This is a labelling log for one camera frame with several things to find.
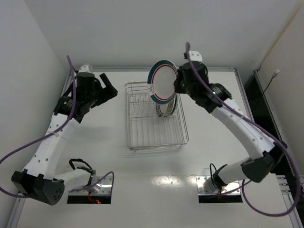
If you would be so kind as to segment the green red rimmed plate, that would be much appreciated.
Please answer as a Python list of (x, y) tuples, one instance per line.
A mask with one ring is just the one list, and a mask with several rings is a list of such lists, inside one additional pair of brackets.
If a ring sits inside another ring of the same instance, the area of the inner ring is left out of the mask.
[(147, 78), (147, 89), (151, 99), (165, 105), (176, 96), (174, 81), (177, 78), (177, 67), (169, 60), (157, 61), (150, 69)]
[(155, 104), (157, 116), (162, 118), (167, 110), (167, 104)]

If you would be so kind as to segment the small blue patterned plate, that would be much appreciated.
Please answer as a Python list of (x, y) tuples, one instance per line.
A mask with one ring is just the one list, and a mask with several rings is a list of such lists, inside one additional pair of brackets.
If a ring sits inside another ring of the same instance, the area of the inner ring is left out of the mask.
[(176, 106), (177, 106), (177, 102), (178, 102), (178, 96), (176, 95), (175, 100), (174, 100), (174, 106), (173, 106), (173, 109), (172, 109), (172, 113), (171, 113), (171, 114), (174, 113), (174, 111), (175, 111), (175, 109), (176, 109)]

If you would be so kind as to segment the white plate with grey rim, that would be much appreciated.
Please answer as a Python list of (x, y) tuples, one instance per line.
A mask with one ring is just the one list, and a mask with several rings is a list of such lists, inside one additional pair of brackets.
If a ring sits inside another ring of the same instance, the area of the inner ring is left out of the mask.
[(171, 115), (171, 113), (173, 112), (173, 109), (175, 108), (175, 104), (176, 104), (176, 98), (175, 97), (173, 100), (171, 100), (168, 105), (167, 105), (167, 110), (164, 113), (164, 117), (168, 117)]

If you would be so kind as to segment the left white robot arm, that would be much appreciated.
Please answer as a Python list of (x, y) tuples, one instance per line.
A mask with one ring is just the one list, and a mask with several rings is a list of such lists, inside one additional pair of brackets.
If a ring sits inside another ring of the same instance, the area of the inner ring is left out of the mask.
[(72, 165), (71, 171), (60, 175), (56, 175), (55, 170), (69, 137), (85, 114), (118, 94), (106, 74), (102, 73), (100, 78), (95, 78), (93, 73), (78, 72), (76, 87), (69, 87), (58, 100), (46, 138), (24, 170), (15, 171), (11, 177), (23, 196), (55, 205), (66, 192), (99, 191), (101, 180), (88, 163), (78, 167)]

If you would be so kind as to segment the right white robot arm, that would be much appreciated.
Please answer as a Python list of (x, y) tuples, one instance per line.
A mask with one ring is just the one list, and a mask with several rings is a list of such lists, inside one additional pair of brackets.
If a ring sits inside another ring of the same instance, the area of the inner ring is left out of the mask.
[(195, 103), (222, 122), (240, 141), (248, 157), (234, 164), (223, 165), (209, 178), (214, 189), (221, 190), (229, 183), (249, 179), (260, 183), (284, 156), (278, 143), (252, 123), (219, 83), (210, 83), (207, 67), (198, 61), (185, 63), (177, 70), (174, 90), (187, 94)]

